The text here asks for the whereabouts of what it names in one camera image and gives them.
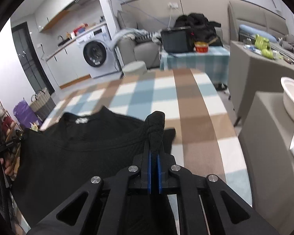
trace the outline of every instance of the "side table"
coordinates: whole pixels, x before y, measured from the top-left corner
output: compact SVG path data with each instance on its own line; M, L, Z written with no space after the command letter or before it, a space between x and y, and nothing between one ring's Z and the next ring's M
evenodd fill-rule
M223 47L209 47L207 53L172 54L162 51L160 70L198 69L208 75L213 84L228 85L230 52Z

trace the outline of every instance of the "checkered tablecloth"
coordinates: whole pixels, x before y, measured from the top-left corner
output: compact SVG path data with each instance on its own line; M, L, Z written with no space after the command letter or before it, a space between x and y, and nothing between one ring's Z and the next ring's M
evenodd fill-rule
M168 54L162 51L160 70L192 68L205 72L213 84L228 85L230 52L223 47L209 47L207 53Z
M218 175L252 203L240 143L207 74L193 69L159 70L75 91L57 104L41 130L64 112L89 115L102 105L142 120L156 110L164 112L165 127L176 129L171 152L176 163L196 175Z

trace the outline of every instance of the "purple bag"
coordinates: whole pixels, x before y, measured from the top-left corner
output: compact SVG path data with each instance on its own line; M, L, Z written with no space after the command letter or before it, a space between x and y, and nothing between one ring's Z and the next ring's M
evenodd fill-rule
M39 125L42 125L42 122L38 119L34 111L29 107L24 99L14 107L13 114L19 123L27 128L31 128L30 123L33 124L36 121L38 121Z

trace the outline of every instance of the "washing machine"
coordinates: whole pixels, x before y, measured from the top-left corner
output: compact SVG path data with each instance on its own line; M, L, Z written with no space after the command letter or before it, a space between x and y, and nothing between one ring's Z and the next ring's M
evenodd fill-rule
M108 47L111 37L107 25L77 37L77 45L84 58L84 67L87 67L92 78L98 78L120 72L115 51Z

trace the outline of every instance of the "person's hand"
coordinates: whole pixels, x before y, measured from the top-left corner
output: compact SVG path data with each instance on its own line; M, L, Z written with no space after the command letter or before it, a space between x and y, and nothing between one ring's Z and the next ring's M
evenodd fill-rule
M3 158L0 158L0 162L1 162L1 165L4 163ZM14 174L14 170L13 170L10 158L6 158L4 166L5 166L5 171L4 171L5 175L9 175L11 177Z

